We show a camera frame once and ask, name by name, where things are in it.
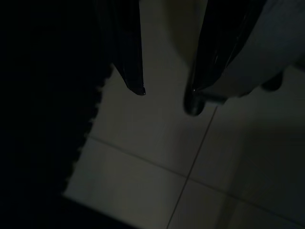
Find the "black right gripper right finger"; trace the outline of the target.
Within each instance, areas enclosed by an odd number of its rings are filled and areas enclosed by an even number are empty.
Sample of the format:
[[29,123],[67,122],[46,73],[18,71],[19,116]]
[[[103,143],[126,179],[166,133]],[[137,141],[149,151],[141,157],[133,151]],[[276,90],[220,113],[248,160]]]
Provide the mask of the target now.
[[200,31],[192,88],[213,85],[248,40],[263,0],[209,0]]

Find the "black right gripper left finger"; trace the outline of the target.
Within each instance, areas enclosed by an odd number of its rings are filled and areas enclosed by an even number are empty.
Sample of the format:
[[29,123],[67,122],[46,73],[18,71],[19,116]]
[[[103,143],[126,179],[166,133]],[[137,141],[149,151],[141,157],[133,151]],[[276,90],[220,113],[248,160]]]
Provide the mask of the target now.
[[139,1],[96,0],[95,7],[110,62],[130,91],[145,95]]

